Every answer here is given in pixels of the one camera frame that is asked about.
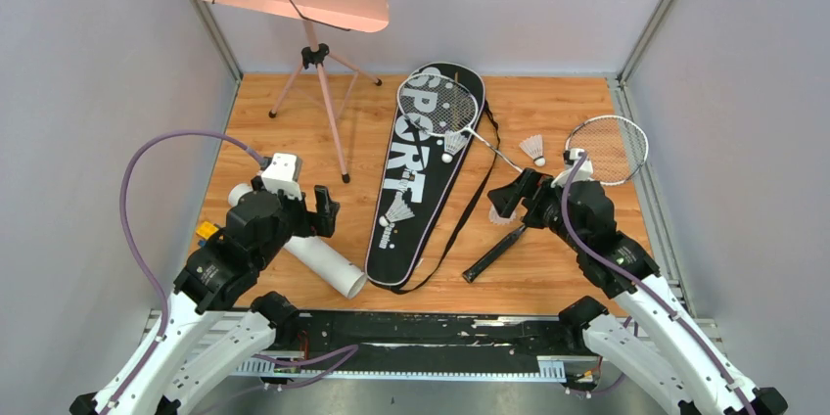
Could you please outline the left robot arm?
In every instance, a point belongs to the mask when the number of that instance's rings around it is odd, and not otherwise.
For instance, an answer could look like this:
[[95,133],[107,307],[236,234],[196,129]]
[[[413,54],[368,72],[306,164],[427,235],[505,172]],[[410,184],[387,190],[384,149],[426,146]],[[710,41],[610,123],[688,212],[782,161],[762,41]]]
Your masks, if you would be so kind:
[[254,301],[241,328],[223,343],[190,357],[204,334],[252,288],[293,239],[330,237],[339,203],[314,188],[316,206],[285,187],[247,187],[188,257],[164,300],[162,315],[128,362],[102,389],[79,395],[72,414],[183,414],[231,370],[270,343],[292,347],[300,336],[298,309],[270,292]]

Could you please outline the white shuttlecock tube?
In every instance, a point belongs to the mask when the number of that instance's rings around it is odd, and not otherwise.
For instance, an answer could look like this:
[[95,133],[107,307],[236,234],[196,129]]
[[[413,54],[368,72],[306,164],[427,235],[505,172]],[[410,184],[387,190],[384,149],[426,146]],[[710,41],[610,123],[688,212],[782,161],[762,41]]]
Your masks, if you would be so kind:
[[366,283],[364,271],[318,236],[293,237],[282,250],[297,258],[346,299],[356,297]]

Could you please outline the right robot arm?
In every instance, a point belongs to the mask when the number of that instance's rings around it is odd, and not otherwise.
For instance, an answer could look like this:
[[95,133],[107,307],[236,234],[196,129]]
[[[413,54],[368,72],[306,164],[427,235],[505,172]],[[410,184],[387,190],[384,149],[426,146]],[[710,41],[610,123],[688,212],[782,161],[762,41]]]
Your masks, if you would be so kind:
[[615,207],[593,180],[556,184],[525,169],[487,194],[501,217],[517,206],[522,222],[547,229],[576,253],[583,275],[624,309],[649,338],[631,335],[597,300],[584,297],[559,314],[559,340],[571,353],[591,350],[617,366],[668,414],[783,414],[789,404],[729,362],[691,318],[655,260],[619,231]]

